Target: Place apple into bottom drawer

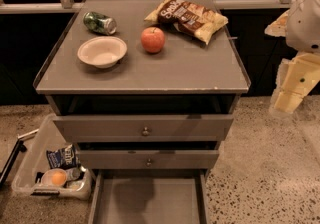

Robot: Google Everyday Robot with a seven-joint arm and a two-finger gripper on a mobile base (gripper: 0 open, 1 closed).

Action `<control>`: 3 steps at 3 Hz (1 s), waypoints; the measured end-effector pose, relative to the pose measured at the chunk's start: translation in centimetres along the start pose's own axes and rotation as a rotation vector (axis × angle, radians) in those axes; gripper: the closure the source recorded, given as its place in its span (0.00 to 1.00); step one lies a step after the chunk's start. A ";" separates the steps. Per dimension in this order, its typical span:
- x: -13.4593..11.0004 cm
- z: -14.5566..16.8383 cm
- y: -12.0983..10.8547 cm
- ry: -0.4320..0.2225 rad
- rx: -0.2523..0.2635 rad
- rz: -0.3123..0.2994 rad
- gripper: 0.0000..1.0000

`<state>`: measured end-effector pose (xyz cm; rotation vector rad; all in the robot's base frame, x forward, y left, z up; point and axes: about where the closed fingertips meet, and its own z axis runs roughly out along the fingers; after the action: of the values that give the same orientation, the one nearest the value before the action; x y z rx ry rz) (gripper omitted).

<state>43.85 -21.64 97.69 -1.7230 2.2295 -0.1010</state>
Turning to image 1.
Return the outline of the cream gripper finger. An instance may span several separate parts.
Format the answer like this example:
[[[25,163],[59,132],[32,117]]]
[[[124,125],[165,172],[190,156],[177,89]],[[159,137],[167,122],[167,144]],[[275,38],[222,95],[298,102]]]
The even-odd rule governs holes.
[[[264,33],[273,37],[285,37],[287,30],[287,19],[289,11],[286,10],[275,21],[269,24]]]
[[[298,52],[292,59],[283,59],[276,77],[276,88],[270,100],[272,115],[290,115],[320,82],[320,54]]]

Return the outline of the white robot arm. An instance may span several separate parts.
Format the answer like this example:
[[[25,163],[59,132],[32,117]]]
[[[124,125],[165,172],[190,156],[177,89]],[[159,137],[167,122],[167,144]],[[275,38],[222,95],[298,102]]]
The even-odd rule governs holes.
[[[293,114],[320,81],[320,0],[295,0],[264,33],[284,37],[297,51],[291,60],[281,61],[270,101],[270,113],[283,118]]]

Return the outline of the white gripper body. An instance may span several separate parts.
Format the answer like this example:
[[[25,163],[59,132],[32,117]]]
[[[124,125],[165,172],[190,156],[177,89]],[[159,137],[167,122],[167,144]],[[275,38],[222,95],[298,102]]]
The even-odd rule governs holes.
[[[296,0],[291,5],[286,43],[297,51],[320,52],[320,0]]]

